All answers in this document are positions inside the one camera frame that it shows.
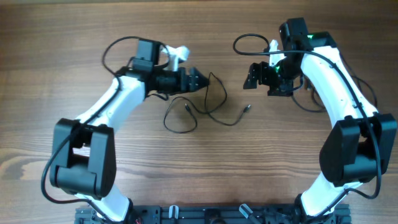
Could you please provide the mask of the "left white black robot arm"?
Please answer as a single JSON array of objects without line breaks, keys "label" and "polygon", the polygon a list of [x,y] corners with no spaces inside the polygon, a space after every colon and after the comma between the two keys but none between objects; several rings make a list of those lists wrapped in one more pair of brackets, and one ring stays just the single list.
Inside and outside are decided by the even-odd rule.
[{"label": "left white black robot arm", "polygon": [[85,202],[96,223],[140,223],[131,199],[116,187],[114,135],[130,113],[151,95],[198,91],[209,84],[196,68],[180,67],[190,54],[162,42],[138,38],[137,52],[118,71],[103,96],[75,119],[60,119],[53,132],[52,155],[42,174],[45,198],[60,204],[45,189],[45,183]]}]

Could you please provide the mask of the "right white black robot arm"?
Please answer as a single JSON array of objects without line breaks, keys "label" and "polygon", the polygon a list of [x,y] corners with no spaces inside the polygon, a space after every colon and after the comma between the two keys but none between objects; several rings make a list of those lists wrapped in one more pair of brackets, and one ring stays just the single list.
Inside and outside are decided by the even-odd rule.
[{"label": "right white black robot arm", "polygon": [[284,22],[280,40],[263,50],[268,62],[250,66],[245,89],[269,87],[270,96],[292,96],[294,80],[308,80],[316,89],[331,122],[319,155],[321,172],[300,194],[291,214],[293,223],[325,222],[351,192],[372,180],[380,191],[397,132],[391,114],[380,114],[355,85],[336,42],[327,32],[310,33],[301,17]]}]

